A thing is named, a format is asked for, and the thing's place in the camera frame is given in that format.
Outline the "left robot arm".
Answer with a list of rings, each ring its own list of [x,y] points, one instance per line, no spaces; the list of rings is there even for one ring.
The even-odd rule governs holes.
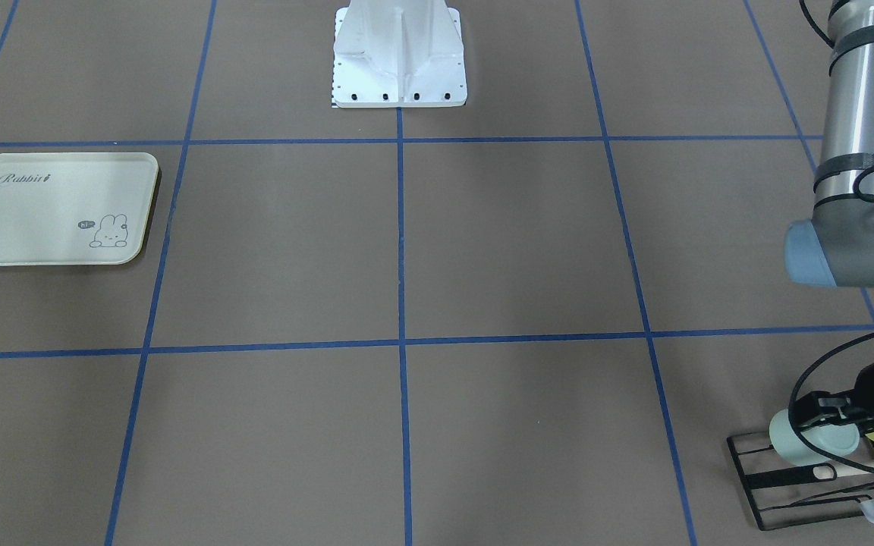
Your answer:
[[[828,13],[829,91],[811,218],[784,239],[788,277],[819,287],[874,287],[874,1]]]

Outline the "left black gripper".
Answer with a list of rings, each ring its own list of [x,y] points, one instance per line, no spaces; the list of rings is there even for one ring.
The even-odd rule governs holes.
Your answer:
[[[861,371],[853,388],[839,394],[808,393],[788,405],[790,422],[857,422],[874,428],[874,371]]]

